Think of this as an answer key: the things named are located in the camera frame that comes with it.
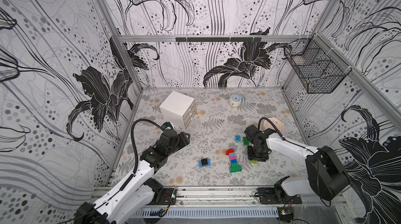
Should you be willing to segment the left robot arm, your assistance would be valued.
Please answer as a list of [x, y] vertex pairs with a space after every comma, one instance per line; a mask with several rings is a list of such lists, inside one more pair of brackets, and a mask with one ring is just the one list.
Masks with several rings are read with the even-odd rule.
[[162, 132], [155, 144], [142, 154], [134, 149], [132, 172], [94, 203], [83, 203], [70, 223], [123, 224], [144, 206], [161, 199], [164, 187], [154, 179], [154, 174], [167, 163], [169, 156], [190, 144], [191, 135], [177, 133], [169, 122], [158, 128]]

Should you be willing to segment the small black lego piece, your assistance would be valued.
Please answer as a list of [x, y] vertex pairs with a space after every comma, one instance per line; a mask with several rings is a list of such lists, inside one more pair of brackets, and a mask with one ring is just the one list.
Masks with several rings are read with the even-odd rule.
[[208, 165], [208, 159], [202, 159], [201, 160], [202, 166], [207, 166]]

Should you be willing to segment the long green lego brick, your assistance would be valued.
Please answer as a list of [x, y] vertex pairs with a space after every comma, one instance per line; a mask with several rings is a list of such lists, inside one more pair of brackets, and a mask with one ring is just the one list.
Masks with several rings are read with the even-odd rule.
[[235, 172], [241, 172], [242, 167], [238, 165], [237, 163], [232, 163], [230, 168], [229, 168], [230, 173], [235, 173]]

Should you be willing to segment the long light blue lego brick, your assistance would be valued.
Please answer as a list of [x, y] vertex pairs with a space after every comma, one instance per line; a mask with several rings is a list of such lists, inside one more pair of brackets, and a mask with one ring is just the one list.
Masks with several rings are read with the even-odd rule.
[[207, 165], [207, 166], [202, 166], [201, 160], [198, 162], [199, 168], [206, 168], [206, 167], [209, 167], [209, 166], [211, 166], [211, 165], [212, 165], [212, 164], [211, 164], [211, 160], [210, 160], [210, 159], [208, 159], [208, 165]]

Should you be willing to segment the red lego brick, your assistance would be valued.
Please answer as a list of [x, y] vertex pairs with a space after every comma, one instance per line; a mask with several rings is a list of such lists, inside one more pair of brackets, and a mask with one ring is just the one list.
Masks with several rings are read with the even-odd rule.
[[226, 151], [226, 155], [228, 156], [228, 155], [230, 155], [231, 153], [234, 153], [234, 152], [235, 152], [234, 149], [228, 149]]

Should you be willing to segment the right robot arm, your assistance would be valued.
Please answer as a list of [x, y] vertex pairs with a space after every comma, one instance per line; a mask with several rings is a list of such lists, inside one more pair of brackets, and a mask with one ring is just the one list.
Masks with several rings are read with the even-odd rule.
[[315, 194], [330, 202], [351, 184], [350, 175], [332, 148], [317, 148], [288, 139], [267, 117], [260, 118], [258, 125], [248, 126], [244, 134], [250, 142], [249, 160], [266, 162], [275, 151], [305, 165], [307, 170], [306, 176], [287, 176], [267, 192], [259, 191], [262, 201], [271, 196], [279, 203], [287, 203], [298, 196]]

